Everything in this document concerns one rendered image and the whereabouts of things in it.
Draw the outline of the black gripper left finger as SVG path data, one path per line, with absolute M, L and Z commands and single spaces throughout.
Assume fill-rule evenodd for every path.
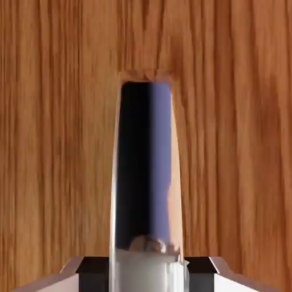
M 73 257 L 60 273 L 10 292 L 109 292 L 108 257 Z

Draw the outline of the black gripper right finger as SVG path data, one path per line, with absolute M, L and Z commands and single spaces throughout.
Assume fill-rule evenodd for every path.
M 235 273 L 221 257 L 186 257 L 184 292 L 281 292 Z

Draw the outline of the curved shiny metal handle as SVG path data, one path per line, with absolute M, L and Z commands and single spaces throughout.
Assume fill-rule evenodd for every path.
M 189 292 L 173 76 L 118 76 L 109 292 Z

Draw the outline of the wooden drawer front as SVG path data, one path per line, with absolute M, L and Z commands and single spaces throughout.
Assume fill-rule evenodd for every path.
M 292 292 L 292 0 L 0 0 L 0 292 L 108 254 L 131 69 L 174 78 L 185 254 Z

